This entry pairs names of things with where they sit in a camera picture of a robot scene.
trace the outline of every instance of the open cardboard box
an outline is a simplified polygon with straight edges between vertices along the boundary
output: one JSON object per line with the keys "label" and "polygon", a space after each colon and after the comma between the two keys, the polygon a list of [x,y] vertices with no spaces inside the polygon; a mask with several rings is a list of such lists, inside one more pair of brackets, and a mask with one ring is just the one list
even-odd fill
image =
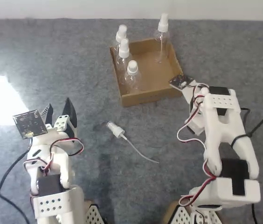
{"label": "open cardboard box", "polygon": [[155,62],[155,57],[160,49],[160,44],[154,39],[131,42],[130,53],[138,63],[142,74],[141,85],[145,91],[127,94],[126,88],[119,82],[116,69],[116,56],[112,47],[110,53],[114,66],[122,106],[132,106],[143,103],[158,101],[162,98],[181,96],[181,92],[169,85],[170,79],[176,75],[183,75],[182,69],[177,61],[173,45],[167,44],[168,57],[161,63]]}

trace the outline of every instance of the clear plastic bottle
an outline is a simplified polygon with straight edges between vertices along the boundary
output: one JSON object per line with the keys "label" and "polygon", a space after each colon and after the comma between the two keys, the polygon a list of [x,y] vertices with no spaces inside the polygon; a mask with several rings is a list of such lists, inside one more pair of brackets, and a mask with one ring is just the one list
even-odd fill
{"label": "clear plastic bottle", "polygon": [[128,63],[131,60],[132,55],[130,54],[129,41],[127,38],[124,38],[121,40],[116,58],[117,74],[121,84],[125,84],[125,73],[127,72]]}
{"label": "clear plastic bottle", "polygon": [[141,79],[142,75],[138,69],[137,62],[131,60],[128,63],[127,71],[125,73],[125,86],[127,93],[135,93],[141,91]]}
{"label": "clear plastic bottle", "polygon": [[159,21],[159,27],[154,33],[154,39],[159,43],[159,52],[156,54],[155,61],[161,63],[163,59],[167,58],[167,44],[169,42],[168,32],[168,14],[163,13]]}
{"label": "clear plastic bottle", "polygon": [[126,38],[126,31],[127,31],[126,25],[121,24],[116,33],[116,37],[112,43],[112,47],[113,47],[115,55],[118,55],[121,40]]}

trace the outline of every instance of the floor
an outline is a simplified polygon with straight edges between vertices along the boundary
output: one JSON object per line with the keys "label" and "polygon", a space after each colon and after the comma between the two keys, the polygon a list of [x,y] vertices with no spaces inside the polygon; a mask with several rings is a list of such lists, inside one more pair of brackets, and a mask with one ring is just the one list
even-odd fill
{"label": "floor", "polygon": [[[198,143],[184,145],[176,139],[188,114],[183,98],[120,106],[108,46],[121,23],[127,25],[130,40],[151,37],[158,24],[156,20],[0,21],[0,77],[6,77],[0,82],[9,81],[22,108],[42,110],[51,103],[55,116],[70,97],[78,115],[78,136],[86,146],[82,155],[73,158],[75,183],[87,199],[99,204],[111,224],[159,223],[171,201],[205,180],[203,149]],[[263,22],[170,21],[169,26],[184,73],[199,82],[235,89],[240,105],[252,110],[247,130],[253,128],[263,117]],[[0,88],[0,179],[27,144],[15,126],[8,125],[16,103],[5,90]],[[126,142],[114,138],[105,128],[109,120],[160,164],[143,160]],[[182,135],[192,137],[188,131]],[[256,216],[263,223],[263,126],[252,142],[262,193]],[[223,145],[221,155],[234,153]],[[2,192],[33,223],[29,176],[21,164]],[[230,224],[253,223],[250,206],[222,213]],[[0,199],[1,223],[23,220]]]}

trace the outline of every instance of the white spray nozzle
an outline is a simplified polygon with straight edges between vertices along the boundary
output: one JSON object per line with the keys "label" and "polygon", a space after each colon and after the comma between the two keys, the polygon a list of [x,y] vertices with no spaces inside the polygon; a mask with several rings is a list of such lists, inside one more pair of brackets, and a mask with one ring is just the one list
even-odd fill
{"label": "white spray nozzle", "polygon": [[121,24],[116,33],[116,41],[118,43],[120,43],[123,38],[126,38],[126,31],[127,31],[126,25]]}
{"label": "white spray nozzle", "polygon": [[158,31],[162,33],[168,32],[168,13],[163,13],[159,21]]}
{"label": "white spray nozzle", "polygon": [[112,121],[107,123],[107,128],[109,128],[113,132],[113,135],[118,139],[124,136],[125,131],[121,127],[115,125]]}
{"label": "white spray nozzle", "polygon": [[140,155],[142,156],[144,159],[150,161],[150,162],[154,162],[154,163],[159,163],[158,161],[155,161],[155,160],[152,160],[152,159],[149,159],[148,157],[144,156],[139,150],[137,150],[137,148],[131,143],[131,141],[129,141],[125,136],[124,136],[124,133],[125,131],[115,125],[112,121],[109,121],[107,123],[107,128],[109,128],[112,132],[113,132],[113,135],[115,135],[118,139],[119,138],[123,138],[124,140],[126,140],[130,145],[131,147]]}
{"label": "white spray nozzle", "polygon": [[134,76],[138,73],[138,64],[136,61],[131,60],[127,66],[127,74]]}
{"label": "white spray nozzle", "polygon": [[130,55],[129,41],[123,38],[120,42],[119,57],[127,58]]}

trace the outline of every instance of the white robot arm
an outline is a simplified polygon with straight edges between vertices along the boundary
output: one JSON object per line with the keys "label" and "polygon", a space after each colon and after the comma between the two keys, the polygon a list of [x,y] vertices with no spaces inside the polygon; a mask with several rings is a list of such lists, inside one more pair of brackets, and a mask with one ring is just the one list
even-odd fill
{"label": "white robot arm", "polygon": [[[235,91],[199,84],[182,76],[172,79],[170,85],[180,90],[190,104],[190,118],[184,126],[196,135],[205,131],[204,160],[212,178],[190,190],[183,197],[189,199],[185,205],[209,211],[259,202],[260,186],[256,180],[259,166],[251,140],[249,137],[236,140],[246,133]],[[230,144],[239,159],[221,158],[222,142]]]}
{"label": "white robot arm", "polygon": [[[14,116],[22,137],[32,137],[24,168],[31,178],[31,203],[37,224],[90,224],[94,218],[96,224],[103,224],[98,207],[91,205],[85,210],[83,190],[72,184],[69,156],[81,153],[84,145],[76,137],[76,112],[69,98],[54,126],[52,115],[53,108],[48,105],[41,115],[32,111]],[[69,154],[74,141],[81,148]]]}

